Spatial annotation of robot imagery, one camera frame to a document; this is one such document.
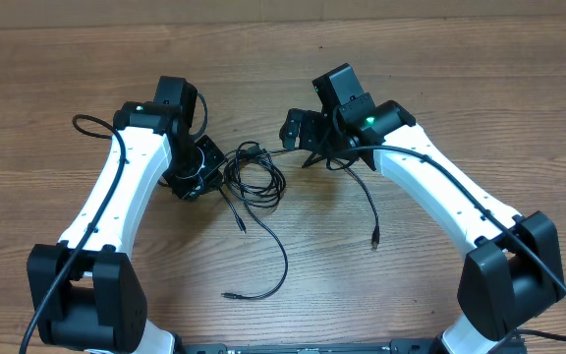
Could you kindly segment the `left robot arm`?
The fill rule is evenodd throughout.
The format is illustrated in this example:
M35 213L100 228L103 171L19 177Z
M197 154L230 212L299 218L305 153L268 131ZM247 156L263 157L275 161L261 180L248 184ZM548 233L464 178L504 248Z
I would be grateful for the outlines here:
M191 133L198 90L160 78L153 100L126 102L107 124L111 148L85 205L57 243L27 260L33 333L88 353L181 353L179 336L155 325L132 265L142 216L158 184L183 201L222 185L225 157L203 131Z

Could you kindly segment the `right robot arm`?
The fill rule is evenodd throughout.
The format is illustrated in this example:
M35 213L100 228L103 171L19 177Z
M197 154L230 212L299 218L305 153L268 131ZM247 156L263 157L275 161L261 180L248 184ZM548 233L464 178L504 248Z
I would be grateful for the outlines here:
M394 100L374 103L343 64L312 82L318 111L292 108L280 129L284 148L308 150L308 164L363 160L404 189L446 232L464 265L461 317L433 353L493 353L564 292L558 233L542 212L524 216L479 187L436 148Z

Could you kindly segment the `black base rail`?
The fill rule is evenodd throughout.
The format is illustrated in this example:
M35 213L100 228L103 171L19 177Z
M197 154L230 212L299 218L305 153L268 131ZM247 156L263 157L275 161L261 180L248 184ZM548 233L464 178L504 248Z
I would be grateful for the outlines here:
M441 353L438 339L393 339L386 343L297 344L227 346L225 344L183 345L186 354L429 354Z

